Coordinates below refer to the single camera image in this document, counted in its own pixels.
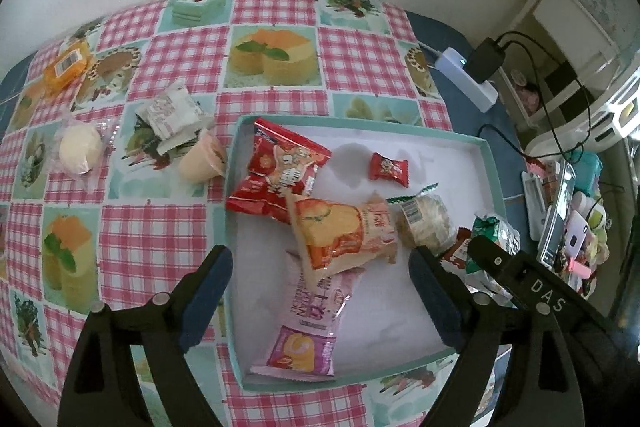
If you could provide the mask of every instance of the blue gripper pad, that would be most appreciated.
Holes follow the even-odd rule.
[[[409,277],[424,307],[427,308],[442,342],[460,353],[465,346],[462,314],[417,250],[409,255]]]
[[[182,352],[186,353],[190,347],[197,346],[202,340],[209,321],[218,307],[218,302],[225,292],[226,285],[231,279],[233,266],[231,251],[225,247],[218,254],[215,263],[184,309],[182,330],[178,339]]]

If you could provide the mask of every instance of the round white pastry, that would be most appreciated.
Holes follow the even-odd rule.
[[[85,174],[98,161],[102,139],[89,123],[68,127],[60,140],[60,163],[68,174]]]

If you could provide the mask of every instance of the barcode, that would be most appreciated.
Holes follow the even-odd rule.
[[[404,217],[406,217],[406,220],[409,223],[409,225],[412,225],[422,220],[422,213],[415,199],[405,201],[403,204],[400,205],[400,208],[402,208]]]
[[[73,50],[69,53],[65,58],[59,61],[56,64],[56,76],[62,75],[66,70],[68,70],[71,66],[73,66],[76,62],[82,60],[82,54],[78,50]]]

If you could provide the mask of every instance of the mint leaf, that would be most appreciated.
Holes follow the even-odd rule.
[[[51,232],[49,235],[47,235],[47,237],[44,238],[43,243],[44,246],[47,247],[52,254],[57,255],[58,251],[60,250],[60,244],[62,242],[58,239],[58,236],[56,234]]]
[[[65,269],[71,273],[76,272],[76,260],[74,256],[71,255],[71,250],[68,248],[62,248],[58,250],[58,258],[60,259],[60,263]]]
[[[280,48],[268,48],[263,53],[273,60],[289,60],[289,54]]]
[[[256,41],[247,41],[236,46],[236,50],[247,53],[260,53],[264,51],[264,48],[264,44]]]

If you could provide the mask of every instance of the screw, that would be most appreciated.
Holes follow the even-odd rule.
[[[538,304],[536,304],[536,309],[538,313],[542,315],[548,315],[549,313],[551,313],[551,308],[546,302],[539,302]]]
[[[91,304],[91,312],[92,313],[100,313],[104,309],[104,302],[102,301],[94,301]]]
[[[474,293],[474,302],[481,306],[487,306],[491,302],[491,297],[484,292]]]
[[[151,302],[153,302],[153,304],[155,304],[156,306],[167,304],[167,302],[169,302],[169,294],[167,292],[156,293],[151,299]]]

